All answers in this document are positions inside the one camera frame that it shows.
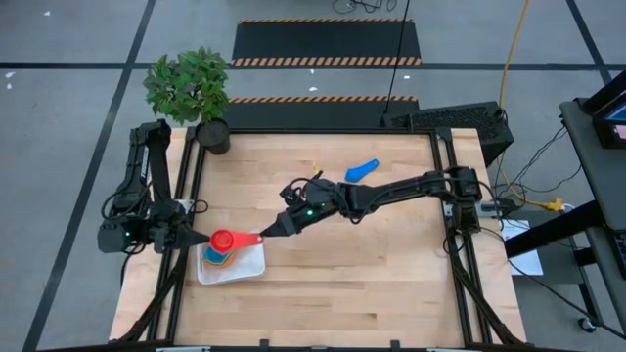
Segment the black and orange striped mat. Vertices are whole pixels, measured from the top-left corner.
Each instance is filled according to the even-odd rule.
[[[402,20],[249,20],[237,26],[231,68],[366,68],[422,62],[415,24]]]
[[[224,119],[231,128],[363,129],[379,126],[387,97],[231,98],[229,101]],[[391,96],[389,101],[391,115],[418,109],[416,97]]]

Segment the wooden tabletop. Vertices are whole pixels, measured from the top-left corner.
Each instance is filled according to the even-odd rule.
[[[184,135],[184,130],[174,130],[167,151],[172,189]],[[458,163],[475,168],[488,183],[476,132],[453,130],[453,136]],[[206,154],[199,199],[209,209],[196,217],[197,231],[267,227],[285,209],[278,192],[294,178],[312,176],[314,162],[324,177],[341,181],[347,168],[377,158],[379,168],[362,181],[372,186],[434,168],[428,136],[273,134],[231,139],[226,154]],[[194,165],[192,160],[187,192]],[[481,225],[499,230],[493,220],[481,219]],[[388,347],[389,340],[398,339],[403,347],[461,347],[443,239],[439,200],[420,198],[383,207],[358,226],[334,216],[299,235],[268,239],[265,275],[254,280],[201,285],[192,248],[175,342],[255,346],[268,338],[273,346]],[[474,247],[485,298],[524,339],[502,243],[476,234]],[[159,265],[160,256],[151,250],[130,260],[111,338],[124,334],[152,299]],[[468,303],[474,340],[479,340],[469,296]],[[169,307],[168,300],[161,335]]]

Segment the black plant pot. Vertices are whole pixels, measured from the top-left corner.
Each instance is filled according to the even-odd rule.
[[[207,123],[196,127],[196,140],[209,152],[221,155],[231,148],[231,138],[228,124],[221,118],[213,118]]]

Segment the red measuring cup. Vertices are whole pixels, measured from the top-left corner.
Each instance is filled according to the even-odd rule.
[[[263,238],[259,234],[220,229],[211,235],[209,243],[217,253],[226,254],[231,250],[263,243]]]

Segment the green leaves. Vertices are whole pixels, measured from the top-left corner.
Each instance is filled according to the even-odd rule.
[[[221,117],[228,109],[224,72],[228,65],[219,55],[200,47],[168,61],[163,55],[148,70],[146,101],[155,114],[163,113],[183,124]]]

